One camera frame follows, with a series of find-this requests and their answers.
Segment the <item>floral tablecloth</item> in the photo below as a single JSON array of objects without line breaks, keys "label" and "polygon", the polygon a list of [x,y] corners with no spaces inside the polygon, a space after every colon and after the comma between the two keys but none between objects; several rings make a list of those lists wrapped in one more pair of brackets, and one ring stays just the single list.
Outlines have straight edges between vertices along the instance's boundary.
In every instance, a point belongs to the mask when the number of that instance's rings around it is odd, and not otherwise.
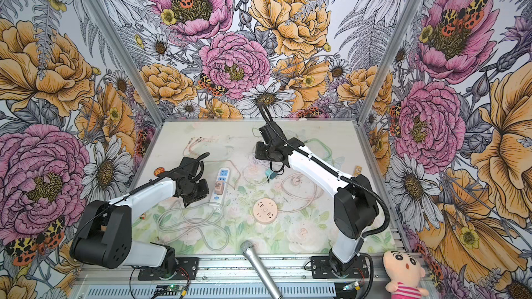
[{"label": "floral tablecloth", "polygon": [[[362,173],[370,177],[351,122],[282,122],[280,125],[288,137],[296,136],[328,163],[351,173],[360,165]],[[203,175],[209,190],[220,167],[228,167],[231,173],[222,201],[223,216],[213,215],[213,207],[206,204],[209,196],[183,211],[179,208],[181,199],[173,197],[134,222],[133,239],[168,244],[176,249],[176,254],[240,254],[240,244],[245,240],[251,240],[261,254],[328,252],[338,235],[333,221],[333,198],[291,169],[268,182],[264,174],[266,165],[257,163],[253,157],[254,145],[261,139],[257,130],[260,126],[261,122],[166,123],[139,183],[152,178],[158,167],[175,167],[182,154],[196,157],[209,151],[211,155],[206,159]],[[180,132],[179,141],[175,139],[176,132]],[[268,225],[258,223],[252,216],[253,205],[263,197],[273,199],[279,209],[276,220]],[[183,215],[191,223],[197,219],[220,220],[216,226],[187,231],[190,225],[184,223]],[[381,212],[375,227],[382,220]],[[162,231],[158,224],[165,229],[174,226],[175,230]],[[394,248],[388,229],[371,236],[363,251],[384,252]]]}]

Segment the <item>microphone head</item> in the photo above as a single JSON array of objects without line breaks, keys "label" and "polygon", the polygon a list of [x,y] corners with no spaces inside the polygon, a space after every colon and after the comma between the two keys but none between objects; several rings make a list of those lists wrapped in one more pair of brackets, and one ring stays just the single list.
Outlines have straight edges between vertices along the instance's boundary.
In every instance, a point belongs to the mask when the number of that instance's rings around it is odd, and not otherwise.
[{"label": "microphone head", "polygon": [[253,247],[253,243],[249,240],[246,240],[245,242],[242,243],[242,245],[240,245],[240,249],[242,250],[242,253],[245,253],[246,250],[252,247]]}]

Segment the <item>microphone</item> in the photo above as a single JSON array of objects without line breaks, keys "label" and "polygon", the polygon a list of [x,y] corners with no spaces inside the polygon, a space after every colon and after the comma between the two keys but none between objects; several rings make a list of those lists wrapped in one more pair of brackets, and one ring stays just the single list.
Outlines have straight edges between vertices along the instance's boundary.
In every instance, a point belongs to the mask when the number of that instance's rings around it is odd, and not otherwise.
[{"label": "microphone", "polygon": [[243,242],[242,245],[240,245],[240,249],[242,249],[242,255],[244,255],[246,259],[249,260],[249,262],[261,278],[261,281],[264,283],[264,286],[270,293],[271,297],[273,299],[282,299],[283,294],[277,288],[277,285],[275,285],[273,279],[271,279],[268,270],[266,270],[266,268],[262,264],[262,261],[261,259],[259,259],[259,256],[257,255],[255,249],[253,249],[253,243],[247,240]]}]

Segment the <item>plush toy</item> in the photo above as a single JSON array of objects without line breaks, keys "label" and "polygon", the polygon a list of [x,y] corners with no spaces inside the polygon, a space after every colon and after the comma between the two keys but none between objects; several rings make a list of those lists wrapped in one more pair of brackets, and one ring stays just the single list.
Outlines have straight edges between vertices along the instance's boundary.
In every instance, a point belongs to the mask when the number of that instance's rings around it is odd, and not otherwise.
[{"label": "plush toy", "polygon": [[386,285],[392,299],[421,299],[421,296],[429,295],[427,289],[419,287],[419,282],[425,276],[425,269],[413,256],[388,251],[382,259],[386,273],[392,280]]}]

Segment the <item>white round object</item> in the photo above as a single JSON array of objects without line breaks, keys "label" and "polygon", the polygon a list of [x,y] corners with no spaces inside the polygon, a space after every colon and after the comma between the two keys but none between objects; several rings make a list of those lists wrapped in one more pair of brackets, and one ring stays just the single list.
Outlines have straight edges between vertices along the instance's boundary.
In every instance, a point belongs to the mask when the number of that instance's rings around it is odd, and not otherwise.
[{"label": "white round object", "polygon": [[253,206],[253,216],[261,224],[270,224],[277,218],[277,205],[267,197],[258,200]]}]

